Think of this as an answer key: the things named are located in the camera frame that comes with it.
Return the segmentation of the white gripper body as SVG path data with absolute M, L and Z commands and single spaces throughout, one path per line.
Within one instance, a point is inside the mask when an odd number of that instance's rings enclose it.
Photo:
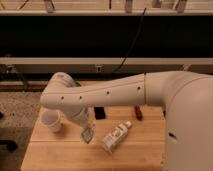
M 86 129 L 92 129 L 94 131 L 94 134 L 93 134 L 93 137 L 95 135 L 95 131 L 96 131 L 96 120 L 95 120 L 95 116 L 94 115 L 89 115 L 88 116 L 88 122 L 87 122 L 87 125 L 83 128 L 80 136 L 81 136 L 81 139 L 82 139 L 82 133 L 84 130 Z

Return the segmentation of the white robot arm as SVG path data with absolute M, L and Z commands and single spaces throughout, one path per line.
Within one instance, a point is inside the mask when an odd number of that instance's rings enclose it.
M 70 75 L 57 72 L 40 103 L 80 126 L 85 143 L 95 128 L 89 107 L 160 106 L 166 111 L 163 171 L 213 171 L 213 75 L 167 71 L 78 86 Z

